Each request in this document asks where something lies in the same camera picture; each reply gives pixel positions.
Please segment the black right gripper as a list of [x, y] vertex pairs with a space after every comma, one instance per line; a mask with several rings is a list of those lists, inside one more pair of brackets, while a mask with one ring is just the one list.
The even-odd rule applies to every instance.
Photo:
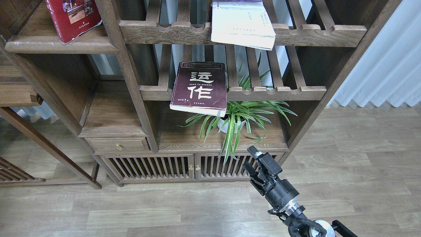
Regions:
[[281, 166], [269, 153], [263, 154], [254, 146], [249, 147], [247, 151], [257, 161], [259, 168], [256, 171], [249, 162], [245, 162], [243, 167], [249, 174], [251, 184], [273, 207], [268, 212], [293, 213], [299, 210], [299, 192], [286, 179], [280, 180], [277, 177], [282, 172]]

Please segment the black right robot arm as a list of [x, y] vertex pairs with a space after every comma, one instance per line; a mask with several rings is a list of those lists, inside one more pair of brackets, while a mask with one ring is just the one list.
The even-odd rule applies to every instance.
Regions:
[[335, 237], [335, 232], [343, 237], [356, 236], [338, 220], [329, 224], [323, 220], [308, 219], [303, 213], [304, 206], [297, 203], [299, 192], [286, 179], [281, 180], [278, 177], [282, 168], [272, 156], [269, 153], [263, 154], [254, 146], [249, 147], [248, 152], [259, 168], [256, 171], [250, 163], [244, 163], [243, 167], [251, 177], [251, 184], [271, 204], [273, 208], [268, 213], [282, 220], [291, 237]]

